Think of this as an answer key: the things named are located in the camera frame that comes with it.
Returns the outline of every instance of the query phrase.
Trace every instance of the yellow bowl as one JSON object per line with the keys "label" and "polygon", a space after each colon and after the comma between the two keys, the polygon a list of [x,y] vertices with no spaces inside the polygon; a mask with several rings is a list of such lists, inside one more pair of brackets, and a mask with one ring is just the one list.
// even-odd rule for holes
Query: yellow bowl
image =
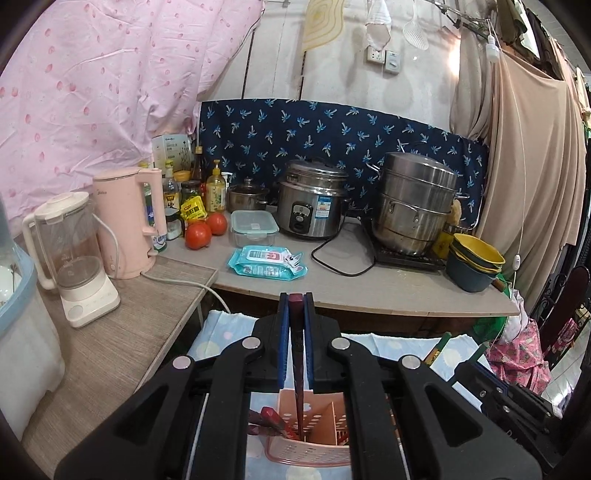
{"label": "yellow bowl", "polygon": [[492,245],[465,233],[456,233],[454,239],[478,258],[495,265],[504,265],[505,259]]}
{"label": "yellow bowl", "polygon": [[475,264],[469,258],[466,258],[464,255],[462,255],[462,253],[459,252],[453,245],[450,246],[450,249],[456,254],[456,256],[460,260],[462,260],[464,263],[467,263],[468,265],[470,265],[475,270],[478,270],[478,271],[483,272],[483,273],[489,273],[489,274],[501,273],[501,268],[500,267],[499,268],[485,268],[485,267],[481,267],[480,265]]}

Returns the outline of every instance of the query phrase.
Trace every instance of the rice cooker control panel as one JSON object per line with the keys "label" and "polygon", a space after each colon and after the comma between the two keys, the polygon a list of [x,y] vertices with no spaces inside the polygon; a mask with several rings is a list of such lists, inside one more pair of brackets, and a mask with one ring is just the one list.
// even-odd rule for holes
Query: rice cooker control panel
{"label": "rice cooker control panel", "polygon": [[303,202],[294,202],[291,206],[290,230],[300,235],[306,235],[310,231],[312,222],[312,205]]}

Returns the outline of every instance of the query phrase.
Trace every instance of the pink basket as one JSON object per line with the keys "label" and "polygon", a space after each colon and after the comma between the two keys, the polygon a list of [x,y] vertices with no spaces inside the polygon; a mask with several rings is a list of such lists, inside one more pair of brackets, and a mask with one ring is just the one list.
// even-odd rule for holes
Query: pink basket
{"label": "pink basket", "polygon": [[[309,441],[267,437],[267,458],[271,462],[317,468],[350,465],[349,446],[337,445],[338,435],[348,432],[343,394],[314,395],[311,391],[305,391],[304,409],[304,432]],[[277,412],[297,431],[294,390],[279,392]]]}

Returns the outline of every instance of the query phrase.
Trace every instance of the pink electric kettle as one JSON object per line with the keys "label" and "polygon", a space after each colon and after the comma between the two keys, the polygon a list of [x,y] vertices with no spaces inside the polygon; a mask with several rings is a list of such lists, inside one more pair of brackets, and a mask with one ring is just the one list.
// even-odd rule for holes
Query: pink electric kettle
{"label": "pink electric kettle", "polygon": [[[144,184],[150,185],[154,226],[148,223]],[[121,168],[93,178],[97,215],[113,230],[99,228],[99,243],[105,270],[115,278],[134,278],[156,262],[152,237],[166,235],[166,217],[162,191],[162,172],[157,168]],[[115,265],[119,250],[119,268]]]}

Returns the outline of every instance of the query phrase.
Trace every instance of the rice cooker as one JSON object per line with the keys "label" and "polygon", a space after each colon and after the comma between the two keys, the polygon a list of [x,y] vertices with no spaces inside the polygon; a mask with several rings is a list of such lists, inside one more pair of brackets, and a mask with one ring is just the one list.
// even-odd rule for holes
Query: rice cooker
{"label": "rice cooker", "polygon": [[279,227],[310,239],[335,235],[346,210],[347,176],[344,170],[322,161],[289,163],[279,187]]}

